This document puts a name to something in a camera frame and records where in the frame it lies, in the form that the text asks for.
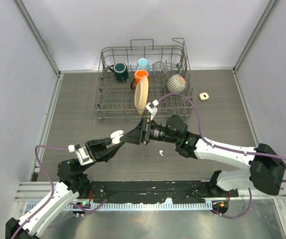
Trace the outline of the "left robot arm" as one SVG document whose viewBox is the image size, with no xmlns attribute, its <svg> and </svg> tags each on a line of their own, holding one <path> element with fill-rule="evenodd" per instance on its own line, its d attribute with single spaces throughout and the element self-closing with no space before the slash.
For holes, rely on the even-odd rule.
<svg viewBox="0 0 286 239">
<path fill-rule="evenodd" d="M 89 195 L 91 183 L 85 170 L 95 163 L 108 162 L 123 145 L 122 141 L 108 137 L 90 140 L 83 147 L 78 144 L 68 146 L 66 150 L 74 152 L 77 157 L 58 164 L 59 181 L 50 183 L 50 192 L 32 210 L 19 219 L 7 221 L 5 238 L 40 238 L 67 205 Z"/>
</svg>

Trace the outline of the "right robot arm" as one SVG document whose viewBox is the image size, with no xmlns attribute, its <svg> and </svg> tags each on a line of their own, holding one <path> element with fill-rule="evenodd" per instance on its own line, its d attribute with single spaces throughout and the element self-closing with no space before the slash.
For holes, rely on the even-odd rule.
<svg viewBox="0 0 286 239">
<path fill-rule="evenodd" d="M 209 140 L 188 131 L 188 125 L 172 115 L 165 125 L 148 117 L 121 137 L 122 142 L 136 145 L 151 140 L 175 144 L 175 150 L 185 158 L 206 159 L 236 167 L 234 171 L 217 170 L 213 173 L 209 192 L 215 197 L 238 189 L 254 187 L 262 193 L 276 196 L 280 192 L 286 164 L 267 144 L 240 147 Z"/>
</svg>

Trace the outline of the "white earbud charging case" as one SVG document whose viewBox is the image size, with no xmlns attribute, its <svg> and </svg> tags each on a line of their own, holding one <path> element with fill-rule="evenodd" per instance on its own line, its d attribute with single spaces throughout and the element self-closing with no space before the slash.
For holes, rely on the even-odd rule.
<svg viewBox="0 0 286 239">
<path fill-rule="evenodd" d="M 113 132 L 111 135 L 110 135 L 110 138 L 112 140 L 112 144 L 115 145 L 115 144 L 119 144 L 121 141 L 120 141 L 120 138 L 124 135 L 124 131 L 123 130 L 117 130 L 115 132 Z"/>
</svg>

